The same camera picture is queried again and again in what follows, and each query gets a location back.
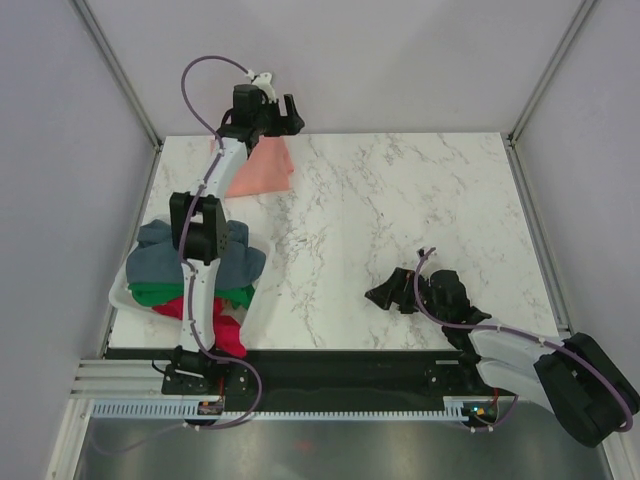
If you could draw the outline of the salmon pink t shirt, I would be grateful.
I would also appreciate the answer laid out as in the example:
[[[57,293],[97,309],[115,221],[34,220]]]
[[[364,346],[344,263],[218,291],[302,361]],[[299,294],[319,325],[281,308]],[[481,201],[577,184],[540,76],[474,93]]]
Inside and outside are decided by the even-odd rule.
[[[294,165],[283,138],[266,137],[248,152],[246,145],[223,138],[222,146],[211,141],[212,167],[202,179],[206,195],[242,197],[290,189]]]

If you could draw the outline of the white plastic laundry basket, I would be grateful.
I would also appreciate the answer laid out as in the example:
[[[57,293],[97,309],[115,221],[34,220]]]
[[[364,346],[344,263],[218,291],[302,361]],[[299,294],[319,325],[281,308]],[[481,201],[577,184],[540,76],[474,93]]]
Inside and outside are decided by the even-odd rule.
[[[266,264],[262,275],[254,282],[255,294],[249,307],[229,311],[229,314],[243,326],[245,332],[251,329],[250,324],[257,324],[260,319],[264,319],[272,312],[273,301],[269,297],[268,290],[276,282],[276,274],[274,273],[275,245],[273,242],[265,235],[253,232],[249,233],[248,242],[250,247],[265,253]],[[117,310],[126,312],[131,318],[136,317],[175,329],[178,325],[177,318],[162,315],[151,307],[142,306],[133,298],[128,287],[125,270],[125,264],[122,264],[109,291],[110,304]]]

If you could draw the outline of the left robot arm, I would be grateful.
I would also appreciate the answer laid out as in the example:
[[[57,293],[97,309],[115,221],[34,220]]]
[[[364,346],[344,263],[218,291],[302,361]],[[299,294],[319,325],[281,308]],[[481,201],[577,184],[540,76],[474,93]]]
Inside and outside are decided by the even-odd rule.
[[[187,192],[169,200],[174,247],[184,278],[183,327],[179,347],[212,357],[214,287],[229,244],[223,200],[238,170],[262,137],[293,136],[303,129],[292,95],[281,110],[273,87],[255,78],[234,87],[227,122],[214,132],[210,165]]]

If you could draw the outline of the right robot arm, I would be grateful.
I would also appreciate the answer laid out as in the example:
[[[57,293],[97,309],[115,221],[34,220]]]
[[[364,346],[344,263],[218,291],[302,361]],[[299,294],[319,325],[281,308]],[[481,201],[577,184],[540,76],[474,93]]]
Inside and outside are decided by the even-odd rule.
[[[639,412],[638,392],[591,336],[562,340],[508,327],[471,303],[453,270],[423,277],[397,268],[365,296],[382,310],[396,306],[438,324],[448,342],[472,359],[457,371],[465,391],[491,387],[520,395],[551,412],[586,447],[628,427]]]

